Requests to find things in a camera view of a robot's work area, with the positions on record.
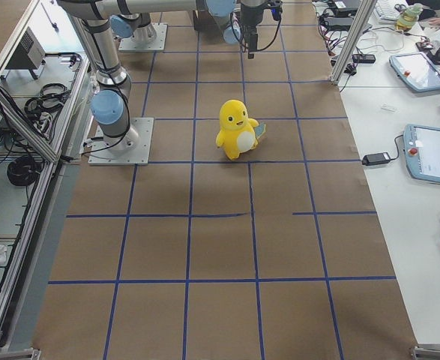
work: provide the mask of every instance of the plastic bottle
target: plastic bottle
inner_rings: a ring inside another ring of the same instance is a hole
[[[400,17],[398,17],[396,24],[397,30],[403,30],[404,32],[411,30],[413,25],[418,21],[421,11],[423,11],[423,6],[421,4],[417,3],[408,6],[401,12]]]

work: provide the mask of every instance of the black connector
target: black connector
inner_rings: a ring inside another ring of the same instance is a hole
[[[387,164],[391,160],[390,155],[387,152],[379,152],[377,154],[364,155],[361,163],[366,167],[371,167],[373,165]]]
[[[345,69],[346,74],[350,74],[351,76],[356,74],[356,67],[353,64],[347,64]]]
[[[373,54],[353,54],[353,62],[358,64],[374,64],[376,57]]]

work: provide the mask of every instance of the yellow stuffed animal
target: yellow stuffed animal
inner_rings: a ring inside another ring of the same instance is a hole
[[[258,139],[253,128],[257,120],[248,118],[247,108],[239,100],[228,100],[220,109],[220,132],[217,135],[217,146],[223,147],[230,160],[238,159],[240,153],[254,149]]]

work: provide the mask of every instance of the black power adapter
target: black power adapter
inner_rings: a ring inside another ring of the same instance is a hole
[[[325,19],[324,27],[329,32],[347,32],[352,27],[352,17],[329,16]]]
[[[353,62],[358,64],[374,64],[376,57],[373,54],[353,54]]]
[[[364,155],[361,163],[366,167],[371,167],[373,165],[387,164],[391,160],[390,155],[387,152],[379,152],[377,154]]]

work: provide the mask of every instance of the black box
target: black box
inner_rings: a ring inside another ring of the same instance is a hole
[[[347,32],[353,23],[352,17],[333,17],[325,19],[325,28],[329,32]]]
[[[336,17],[355,15],[360,7],[360,0],[328,0],[328,6]]]

